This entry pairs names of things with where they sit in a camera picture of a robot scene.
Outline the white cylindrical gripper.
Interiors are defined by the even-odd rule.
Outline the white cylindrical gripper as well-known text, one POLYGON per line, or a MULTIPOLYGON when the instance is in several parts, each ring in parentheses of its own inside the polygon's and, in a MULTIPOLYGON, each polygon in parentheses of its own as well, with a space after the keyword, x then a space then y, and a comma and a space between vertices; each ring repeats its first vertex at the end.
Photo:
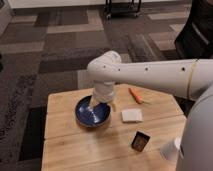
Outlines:
MULTIPOLYGON (((95 82, 93 89, 94 99, 90 100, 89 107, 93 108, 97 105, 97 101, 101 103, 108 103, 115 97, 113 82, 95 82)), ((116 112, 116 104, 112 101, 109 103, 110 107, 116 112)))

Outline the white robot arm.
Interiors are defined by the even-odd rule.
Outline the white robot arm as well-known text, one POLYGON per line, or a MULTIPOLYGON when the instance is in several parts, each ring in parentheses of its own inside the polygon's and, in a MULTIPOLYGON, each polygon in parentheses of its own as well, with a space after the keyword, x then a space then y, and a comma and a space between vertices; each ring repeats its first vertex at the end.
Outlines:
POLYGON ((176 171, 213 171, 213 59, 124 63, 115 51, 87 66, 94 98, 114 98, 116 83, 125 83, 192 100, 183 130, 176 171))

